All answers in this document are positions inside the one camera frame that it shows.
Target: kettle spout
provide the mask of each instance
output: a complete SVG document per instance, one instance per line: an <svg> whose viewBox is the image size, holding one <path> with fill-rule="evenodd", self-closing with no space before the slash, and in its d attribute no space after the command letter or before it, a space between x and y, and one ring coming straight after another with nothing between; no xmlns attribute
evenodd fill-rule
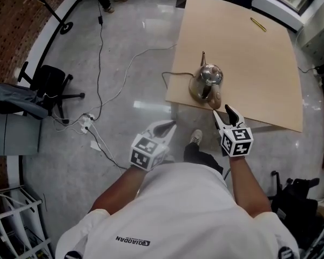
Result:
<svg viewBox="0 0 324 259"><path fill-rule="evenodd" d="M205 52L203 51L203 53L201 55L201 63L200 63L200 66L203 66L205 64L206 64L206 62L205 62Z"/></svg>

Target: wooden table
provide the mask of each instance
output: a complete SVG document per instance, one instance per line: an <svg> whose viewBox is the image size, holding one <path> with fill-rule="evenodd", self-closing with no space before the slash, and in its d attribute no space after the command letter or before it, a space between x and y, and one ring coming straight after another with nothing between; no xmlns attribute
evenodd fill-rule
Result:
<svg viewBox="0 0 324 259"><path fill-rule="evenodd" d="M245 118L302 132L300 79L286 28L222 0L187 0L172 72L195 73L202 51L224 74L219 111L229 104ZM173 118L179 104L211 110L190 96L189 81L189 76L170 77L166 101Z"/></svg>

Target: marble floor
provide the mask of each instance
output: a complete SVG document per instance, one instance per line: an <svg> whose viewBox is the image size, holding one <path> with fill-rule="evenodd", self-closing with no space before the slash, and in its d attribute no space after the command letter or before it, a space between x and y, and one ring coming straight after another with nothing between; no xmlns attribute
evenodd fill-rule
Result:
<svg viewBox="0 0 324 259"><path fill-rule="evenodd" d="M121 88L125 70L135 54L146 49L170 47L178 40L183 9L175 8L176 0L129 0L114 4L115 12L103 13L102 73L99 91L102 100L112 98ZM65 114L77 118L99 105L96 93L100 26L97 0L84 0L74 9L69 21L73 29L58 34L44 61L74 76L68 93L85 92L84 100L64 103ZM295 34L290 33L292 42ZM295 50L299 66L306 70L311 62ZM169 119L170 105L164 101L166 88L161 78L170 71L174 50L148 51L137 57L128 73L121 94L107 103L96 128L121 166L128 166L130 145L137 133L151 122ZM321 90L311 72L300 72L303 96L303 133L277 131L254 135L255 142L247 161L267 194L274 194L276 185L272 170L288 177L311 179L320 177L320 185L310 191L311 197L324 190L321 170L324 149L324 102ZM257 122L248 121L249 126ZM80 131L80 125L72 128ZM184 146L195 128L204 132L201 150L211 153L229 168L228 157L222 157L217 143L217 131L209 111L183 107L179 109L178 127L172 139L171 154L183 159ZM42 210L46 232L54 249L61 234L76 224L90 209L95 198L119 176L119 170L102 153L90 148L93 136L79 135L72 129L57 132L53 120L43 121L39 154L24 158L24 181L43 199ZM232 188L231 176L227 178Z"/></svg>

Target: black chair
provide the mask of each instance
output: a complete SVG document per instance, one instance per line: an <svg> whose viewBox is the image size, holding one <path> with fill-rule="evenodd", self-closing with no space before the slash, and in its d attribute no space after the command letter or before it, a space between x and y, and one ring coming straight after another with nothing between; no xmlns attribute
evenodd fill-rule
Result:
<svg viewBox="0 0 324 259"><path fill-rule="evenodd" d="M56 105L59 109L60 117L64 124L68 124L69 120L65 119L63 111L63 100L70 98L84 98L85 93L75 95L63 95L67 83L73 79L73 76L68 74L67 77L63 71L52 66L43 65L37 69L34 77L31 79L25 69L28 62L25 62L18 76L18 81L22 78L30 84L30 89L37 91L37 96L43 98L39 105L48 110L48 115L52 115L52 109Z"/></svg>
<svg viewBox="0 0 324 259"><path fill-rule="evenodd" d="M289 178L286 187L282 188L279 173L272 171L271 176L276 176L277 182L277 194L268 197L272 200L271 209L295 237L299 248L307 249L311 244L309 232L318 207L318 202L308 199L307 195L309 189L319 184L319 179Z"/></svg>

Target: yellow pen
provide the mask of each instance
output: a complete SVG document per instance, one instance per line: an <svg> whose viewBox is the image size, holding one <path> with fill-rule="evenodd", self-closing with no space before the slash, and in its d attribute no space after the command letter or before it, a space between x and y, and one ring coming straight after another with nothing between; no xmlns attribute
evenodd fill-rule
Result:
<svg viewBox="0 0 324 259"><path fill-rule="evenodd" d="M256 24L256 25L258 25L258 27L260 27L263 31L265 31L266 32L266 29L261 25L261 24L259 24L259 22L258 21L256 21L255 19L253 19L252 17L251 17L251 20Z"/></svg>

